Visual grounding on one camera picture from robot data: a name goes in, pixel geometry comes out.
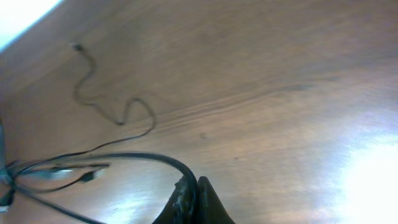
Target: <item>white surface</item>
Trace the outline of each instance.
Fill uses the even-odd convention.
[[[62,0],[0,0],[0,52]]]

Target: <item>cable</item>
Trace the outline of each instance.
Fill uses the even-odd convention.
[[[128,158],[128,159],[132,159],[132,158],[138,158],[138,159],[150,159],[153,161],[158,161],[158,162],[164,162],[176,169],[178,169],[186,178],[187,178],[187,183],[188,183],[188,189],[190,191],[191,194],[191,198],[192,198],[192,202],[190,204],[190,215],[193,216],[193,214],[195,213],[196,210],[196,204],[197,204],[197,190],[198,190],[198,184],[197,184],[197,180],[195,178],[195,176],[193,175],[193,172],[182,162],[173,159],[171,157],[168,156],[163,156],[163,155],[159,155],[159,154],[154,154],[154,153],[148,153],[148,152],[126,152],[126,153],[113,153],[113,154],[103,154],[103,155],[94,155],[94,156],[90,156],[90,157],[86,157],[86,158],[75,158],[77,156],[82,156],[84,154],[93,152],[97,149],[100,149],[102,147],[105,146],[109,146],[112,144],[116,144],[119,142],[124,142],[124,141],[129,141],[129,140],[133,140],[133,139],[138,139],[141,137],[146,136],[147,134],[149,134],[157,125],[157,118],[156,115],[154,113],[154,111],[152,110],[152,108],[142,99],[140,98],[131,98],[130,100],[128,100],[126,102],[126,105],[124,107],[124,112],[123,112],[123,116],[122,119],[119,121],[117,118],[112,117],[110,114],[108,114],[102,107],[100,107],[100,105],[96,104],[96,103],[90,103],[88,100],[85,100],[83,96],[81,96],[80,94],[80,90],[82,88],[82,86],[87,82],[87,80],[89,80],[95,73],[96,71],[96,61],[95,59],[90,56],[88,54],[87,51],[84,50],[84,48],[79,45],[79,44],[72,44],[72,47],[80,53],[81,56],[83,56],[83,58],[85,58],[90,66],[90,70],[89,72],[81,79],[78,81],[78,83],[73,87],[73,99],[79,103],[80,105],[83,106],[91,106],[93,107],[104,119],[116,124],[116,125],[124,125],[128,122],[128,118],[129,118],[129,114],[130,114],[130,110],[131,110],[131,106],[134,103],[139,103],[141,104],[144,109],[147,111],[148,115],[151,118],[151,125],[150,127],[144,131],[141,134],[138,134],[136,136],[130,136],[127,138],[122,138],[122,139],[118,139],[115,141],[110,141],[110,142],[106,142],[103,144],[100,144],[99,146],[94,147],[93,149],[87,150],[87,151],[81,151],[81,152],[73,152],[73,153],[67,153],[67,154],[62,154],[59,156],[55,156],[52,157],[50,159],[45,159],[42,161],[30,161],[30,162],[26,162],[23,164],[18,164],[16,162],[13,162],[11,164],[9,164],[6,167],[7,170],[7,176],[8,176],[8,181],[9,181],[9,185],[11,186],[11,189],[13,190],[9,195],[11,196],[11,198],[14,195],[14,190],[18,191],[19,193],[21,193],[22,195],[25,195],[26,197],[31,198],[32,200],[35,200],[36,202],[45,205],[46,207],[52,208],[64,215],[68,215],[69,217],[75,218],[79,221],[85,222],[85,223],[92,223],[92,224],[103,224],[101,222],[98,222],[96,220],[90,219],[88,217],[85,217],[83,215],[77,214],[73,211],[70,211],[66,208],[63,208],[59,205],[56,205],[52,202],[49,202],[47,200],[44,200],[40,197],[35,196],[34,194],[43,194],[43,193],[50,193],[50,192],[56,192],[58,190],[62,190],[65,189],[67,187],[70,187],[78,182],[87,182],[90,181],[91,179],[94,179],[94,173],[91,171],[89,173],[85,173],[83,174],[83,176],[81,176],[79,179],[74,180],[73,182],[70,182],[66,185],[63,185],[61,187],[56,187],[53,189],[33,189],[31,187],[22,185],[22,184],[18,184],[17,183],[17,179],[24,175],[27,174],[29,172],[33,172],[35,171],[34,169],[36,167],[42,166],[42,165],[46,165],[46,164],[51,164],[53,162],[71,162],[71,161],[88,161],[88,160],[95,160],[95,159],[110,159],[110,158],[118,158],[118,159],[122,159],[122,158]]]

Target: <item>wooden surface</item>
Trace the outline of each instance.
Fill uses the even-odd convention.
[[[7,159],[82,151],[149,124],[140,108],[117,127],[72,100],[88,71],[67,45],[77,41],[99,64],[84,93],[118,114],[140,96],[159,118],[147,137],[103,152],[179,159],[236,223],[359,223],[346,174],[355,155],[398,139],[397,11],[393,0],[65,1],[0,55]],[[150,223],[179,178],[114,161],[103,178],[44,197],[102,222]],[[5,223],[76,221],[18,196]]]

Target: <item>wooden table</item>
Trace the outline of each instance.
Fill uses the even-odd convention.
[[[397,11],[393,0],[65,1],[0,55],[7,159],[87,150],[149,124],[140,107],[119,127],[73,101],[88,71],[75,41],[98,61],[84,94],[119,116],[138,96],[159,119],[102,152],[184,162],[236,223],[396,223],[375,198],[398,198],[382,187],[396,179]],[[106,223],[150,223],[179,178],[113,161],[102,178],[44,197]],[[4,218],[75,223],[21,196]]]

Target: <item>bundle of cables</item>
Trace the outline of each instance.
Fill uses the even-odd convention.
[[[116,125],[124,125],[128,121],[128,116],[130,114],[130,108],[134,103],[139,103],[147,112],[147,114],[151,118],[151,125],[150,127],[144,131],[142,134],[139,134],[137,136],[131,136],[128,138],[123,138],[123,139],[118,139],[115,141],[110,141],[106,142],[103,144],[100,144],[99,146],[87,150],[87,151],[82,151],[82,152],[73,152],[73,153],[68,153],[68,154],[62,154],[59,156],[55,156],[49,159],[44,159],[42,161],[33,161],[33,162],[25,162],[25,163],[18,163],[18,162],[12,162],[6,166],[6,182],[10,186],[10,190],[8,191],[7,194],[5,194],[1,199],[0,199],[0,207],[8,207],[11,205],[14,194],[19,193],[22,194],[28,198],[31,198],[32,200],[38,202],[41,205],[44,205],[46,207],[52,208],[62,214],[68,215],[69,217],[75,218],[81,222],[85,223],[95,223],[99,224],[101,222],[93,220],[91,218],[85,217],[83,215],[77,214],[71,210],[68,210],[66,208],[63,208],[59,205],[56,205],[52,202],[49,202],[48,200],[42,199],[37,196],[37,194],[45,194],[45,193],[50,193],[50,192],[56,192],[62,189],[65,189],[67,187],[70,187],[74,185],[75,183],[79,182],[87,182],[95,178],[96,176],[96,171],[99,169],[106,168],[109,166],[109,164],[89,164],[89,165],[83,165],[81,167],[91,167],[91,168],[96,168],[94,171],[89,171],[85,174],[83,174],[80,178],[65,184],[61,187],[56,187],[52,189],[36,189],[32,187],[28,187],[26,185],[23,185],[18,182],[18,178],[20,178],[23,175],[29,174],[31,172],[34,172],[37,170],[38,167],[42,166],[48,166],[51,164],[59,164],[59,163],[69,163],[69,162],[86,162],[86,161],[95,161],[99,159],[149,159],[153,161],[159,161],[166,163],[177,170],[179,170],[183,176],[185,177],[185,180],[187,181],[187,187],[189,190],[190,198],[192,198],[192,201],[190,202],[189,206],[189,214],[192,216],[195,213],[195,205],[197,204],[197,190],[198,190],[198,183],[193,175],[193,172],[182,162],[173,159],[168,156],[160,155],[160,154],[155,154],[155,153],[149,153],[149,152],[124,152],[124,153],[108,153],[108,154],[90,154],[90,156],[87,156],[89,153],[94,152],[98,149],[101,149],[106,146],[110,146],[119,142],[125,142],[125,141],[130,141],[133,139],[138,139],[141,137],[146,136],[149,134],[157,124],[156,120],[156,115],[153,112],[152,108],[142,99],[140,98],[131,98],[126,102],[124,112],[123,112],[123,117],[121,120],[118,120],[114,117],[112,117],[109,113],[106,112],[99,104],[90,102],[87,97],[82,97],[80,94],[80,89],[82,86],[86,83],[88,79],[90,79],[96,70],[96,62],[93,57],[91,57],[88,52],[79,44],[72,44],[72,47],[80,53],[83,58],[87,60],[90,66],[90,71],[86,76],[84,76],[75,86],[73,89],[73,98],[75,101],[81,105],[84,106],[90,106],[94,108],[104,119],[107,119],[108,121],[116,124]]]

